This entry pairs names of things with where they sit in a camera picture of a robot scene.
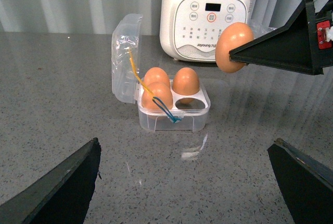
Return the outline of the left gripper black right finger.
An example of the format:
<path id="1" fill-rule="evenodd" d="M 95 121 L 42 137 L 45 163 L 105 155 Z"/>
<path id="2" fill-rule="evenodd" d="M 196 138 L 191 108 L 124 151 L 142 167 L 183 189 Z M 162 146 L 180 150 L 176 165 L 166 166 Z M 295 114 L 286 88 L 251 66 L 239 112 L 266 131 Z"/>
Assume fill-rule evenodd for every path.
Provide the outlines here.
<path id="1" fill-rule="evenodd" d="M 332 170 L 280 138 L 267 151 L 293 221 L 332 223 Z"/>

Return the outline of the black red right gripper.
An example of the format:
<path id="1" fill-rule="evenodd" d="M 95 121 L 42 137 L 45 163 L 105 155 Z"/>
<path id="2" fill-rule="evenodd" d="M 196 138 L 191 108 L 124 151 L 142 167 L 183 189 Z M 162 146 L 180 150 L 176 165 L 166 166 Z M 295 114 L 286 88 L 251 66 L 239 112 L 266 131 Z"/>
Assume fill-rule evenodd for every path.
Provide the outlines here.
<path id="1" fill-rule="evenodd" d="M 232 62 L 267 66 L 309 75 L 332 66 L 332 0 L 315 12 L 303 0 L 284 26 L 229 52 Z"/>

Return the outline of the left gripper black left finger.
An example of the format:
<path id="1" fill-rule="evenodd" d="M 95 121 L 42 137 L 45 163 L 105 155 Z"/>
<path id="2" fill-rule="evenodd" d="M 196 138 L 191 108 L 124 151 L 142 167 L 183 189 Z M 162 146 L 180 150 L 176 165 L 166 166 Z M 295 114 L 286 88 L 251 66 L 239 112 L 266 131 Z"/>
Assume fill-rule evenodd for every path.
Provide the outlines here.
<path id="1" fill-rule="evenodd" d="M 83 223 L 95 191 L 101 146 L 93 138 L 1 205 L 1 223 Z"/>

